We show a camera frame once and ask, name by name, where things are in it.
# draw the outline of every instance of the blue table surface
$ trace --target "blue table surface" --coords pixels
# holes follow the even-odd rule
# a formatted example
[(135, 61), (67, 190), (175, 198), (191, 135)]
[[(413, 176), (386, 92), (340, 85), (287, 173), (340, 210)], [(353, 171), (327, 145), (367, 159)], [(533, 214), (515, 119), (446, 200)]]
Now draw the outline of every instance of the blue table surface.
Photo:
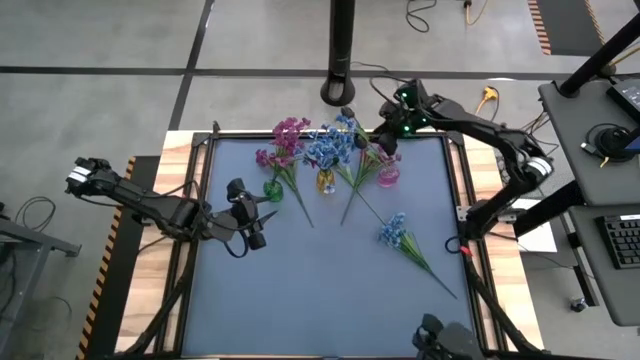
[[(340, 226), (351, 188), (336, 174), (336, 193), (322, 195), (315, 187), (317, 169), (299, 164), (298, 186), (315, 227), (283, 184), (282, 202), (259, 205), (263, 215), (278, 210), (263, 232), (265, 248), (235, 259), (222, 243), (202, 242), (183, 354), (415, 356), (411, 338), (424, 313), (471, 328), (462, 259), (444, 249), (457, 229), (442, 142), (402, 141), (398, 183), (384, 189), (372, 177), (361, 192), (385, 220), (407, 213), (407, 229), (457, 300), (427, 272), (377, 241), (381, 223), (358, 197)], [(259, 148), (271, 145), (268, 140), (219, 142), (209, 194), (215, 209), (228, 207), (226, 185), (236, 177), (262, 194), (271, 173), (255, 163)], [(354, 152), (354, 174), (357, 160)], [(241, 252), (240, 236), (230, 245)]]

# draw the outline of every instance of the yellow vase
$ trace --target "yellow vase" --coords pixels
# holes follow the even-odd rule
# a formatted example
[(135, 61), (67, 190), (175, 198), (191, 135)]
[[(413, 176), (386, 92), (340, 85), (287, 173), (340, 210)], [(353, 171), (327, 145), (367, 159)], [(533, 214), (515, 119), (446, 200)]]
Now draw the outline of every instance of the yellow vase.
[(316, 187), (321, 194), (332, 194), (336, 191), (336, 177), (331, 169), (320, 169), (318, 171)]

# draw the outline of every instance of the paper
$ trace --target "paper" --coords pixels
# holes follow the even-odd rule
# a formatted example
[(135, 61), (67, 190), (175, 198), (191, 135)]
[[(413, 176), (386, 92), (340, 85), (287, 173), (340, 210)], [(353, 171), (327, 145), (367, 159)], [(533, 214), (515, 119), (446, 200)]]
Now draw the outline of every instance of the paper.
[[(514, 209), (529, 209), (539, 202), (540, 200), (518, 199), (511, 207)], [(521, 245), (518, 247), (521, 252), (558, 252), (549, 222), (519, 236), (518, 244)]]

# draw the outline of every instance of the black pole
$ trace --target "black pole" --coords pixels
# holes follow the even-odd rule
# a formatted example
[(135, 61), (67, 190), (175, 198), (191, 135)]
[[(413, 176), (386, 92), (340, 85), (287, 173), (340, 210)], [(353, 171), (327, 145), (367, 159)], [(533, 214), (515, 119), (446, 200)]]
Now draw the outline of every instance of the black pole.
[(596, 76), (640, 35), (640, 13), (636, 14), (611, 40), (607, 41), (558, 88), (565, 97), (575, 96), (580, 87)]
[(329, 70), (320, 97), (332, 106), (347, 105), (356, 96), (350, 66), (355, 9), (356, 0), (331, 0)]

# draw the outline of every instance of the black metal frame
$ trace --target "black metal frame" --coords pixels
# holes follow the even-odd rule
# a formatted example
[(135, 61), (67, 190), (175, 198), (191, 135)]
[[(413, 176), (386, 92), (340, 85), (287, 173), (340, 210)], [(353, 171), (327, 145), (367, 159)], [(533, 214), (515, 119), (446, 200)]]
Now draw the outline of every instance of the black metal frame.
[[(211, 174), (211, 170), (213, 167), (213, 153), (214, 153), (214, 148), (215, 148), (215, 143), (218, 140), (241, 140), (241, 139), (272, 139), (273, 135), (269, 132), (265, 132), (265, 133), (260, 133), (260, 132), (247, 132), (247, 133), (234, 133), (234, 132), (227, 132), (227, 133), (216, 133), (214, 132), (214, 134), (212, 133), (195, 133), (193, 135), (193, 139), (192, 139), (192, 143), (191, 143), (191, 152), (189, 154), (189, 162), (187, 165), (187, 174), (185, 177), (185, 181), (191, 181), (193, 179), (193, 176), (195, 174), (195, 166), (197, 163), (197, 159), (198, 159), (198, 155), (199, 155), (199, 148), (201, 145), (203, 145), (203, 143), (206, 143), (207, 145), (207, 152), (205, 155), (205, 161), (203, 164), (203, 170), (202, 170), (202, 176), (201, 176), (201, 182), (199, 184), (199, 188), (200, 188), (200, 194), (201, 196), (205, 197), (207, 192), (208, 192), (208, 182), (209, 182), (209, 176)], [(416, 134), (416, 138), (437, 138), (441, 140), (442, 146), (443, 146), (443, 151), (445, 154), (445, 163), (447, 165), (447, 172), (449, 175), (449, 185), (450, 185), (450, 189), (451, 189), (451, 196), (452, 196), (452, 201), (454, 202), (454, 204), (456, 206), (462, 205), (461, 204), (461, 200), (460, 200), (460, 196), (459, 196), (459, 192), (458, 192), (458, 185), (457, 185), (457, 181), (456, 181), (456, 174), (454, 171), (454, 167), (453, 167), (453, 157), (451, 154), (451, 148), (450, 145), (455, 145), (457, 147), (458, 153), (460, 155), (460, 164), (461, 164), (461, 168), (462, 168), (462, 176), (464, 178), (465, 181), (465, 191), (467, 192), (467, 196), (469, 198), (469, 201), (471, 203), (475, 202), (475, 193), (474, 193), (474, 189), (473, 189), (473, 184), (471, 183), (471, 172), (470, 172), (470, 168), (469, 168), (469, 163), (468, 163), (468, 159), (466, 158), (466, 149), (464, 146), (464, 143), (461, 141), (462, 138), (459, 139), (455, 139), (457, 141), (452, 141), (451, 144), (449, 144), (449, 140), (450, 140), (450, 136), (447, 133), (442, 133), (442, 132), (425, 132), (425, 133), (418, 133)], [(185, 194), (190, 194), (191, 193), (191, 189), (190, 187), (185, 188)], [(476, 254), (476, 256), (478, 256), (479, 260), (480, 260), (480, 264), (482, 266), (482, 270), (483, 270), (483, 277), (485, 280), (485, 283), (487, 284), (487, 287), (491, 293), (491, 295), (493, 297), (496, 297), (496, 292), (495, 292), (495, 284), (493, 282), (493, 277), (491, 274), (491, 265), (489, 263), (489, 257), (488, 257), (488, 252), (486, 249), (486, 245), (484, 244), (484, 242), (478, 242), (478, 249), (479, 249), (479, 253)], [(198, 251), (198, 242), (197, 241), (193, 241), (189, 243), (189, 253), (187, 255), (187, 261), (185, 264), (185, 270), (184, 272), (187, 272), (188, 266), (193, 266), (195, 265), (195, 259), (197, 256), (197, 251)], [(172, 251), (171, 251), (171, 258), (170, 258), (170, 266), (168, 269), (168, 274), (167, 274), (167, 281), (165, 283), (165, 299), (163, 299), (163, 303), (167, 300), (167, 298), (169, 297), (169, 294), (171, 293), (171, 290), (174, 288), (174, 281), (176, 279), (177, 276), (177, 272), (178, 272), (178, 259), (180, 258), (180, 253), (181, 253), (181, 244), (179, 243), (175, 243)], [(473, 264), (471, 264), (471, 262), (466, 261), (463, 258), (463, 266), (465, 269), (465, 276), (467, 278), (467, 280), (469, 279), (469, 274), (471, 272), (471, 269), (469, 268), (470, 266), (473, 266)], [(191, 271), (189, 273), (188, 278), (186, 279), (186, 284), (183, 288), (183, 291), (181, 293), (182, 295), (182, 300), (180, 302), (180, 309), (178, 311), (178, 322), (177, 322), (177, 328), (175, 331), (175, 338), (173, 339), (174, 343), (173, 343), (173, 348), (170, 351), (165, 351), (164, 347), (165, 347), (165, 337), (166, 337), (166, 319), (164, 320), (164, 324), (161, 326), (160, 331), (158, 332), (158, 335), (156, 336), (156, 343), (154, 345), (154, 350), (152, 353), (149, 354), (127, 354), (127, 355), (122, 355), (122, 358), (126, 358), (126, 359), (161, 359), (161, 358), (174, 358), (174, 357), (181, 357), (182, 356), (182, 350), (183, 350), (183, 340), (184, 340), (184, 335), (185, 335), (185, 329), (186, 329), (186, 320), (187, 320), (187, 313), (189, 310), (189, 297), (190, 297), (190, 293), (191, 293), (191, 286), (192, 286), (192, 282), (193, 282), (193, 271)], [(477, 292), (474, 290), (474, 288), (471, 286), (470, 282), (467, 281), (467, 290), (468, 290), (468, 299), (469, 299), (469, 306), (471, 308), (471, 315), (472, 315), (472, 319), (473, 319), (473, 327), (474, 327), (474, 333), (476, 334), (476, 337), (478, 338), (478, 341), (481, 345), (481, 347), (483, 349), (488, 349), (488, 343), (487, 343), (487, 337), (486, 337), (486, 330), (484, 328), (484, 322), (482, 320), (482, 311), (480, 308), (480, 298), (477, 294)], [(506, 349), (506, 338), (504, 336), (504, 333), (502, 332), (502, 330), (499, 327), (499, 324), (497, 323), (497, 321), (494, 321), (494, 330), (495, 330), (495, 335), (496, 335), (496, 339), (498, 339), (497, 344), (498, 344), (498, 348), (499, 350), (504, 350)]]

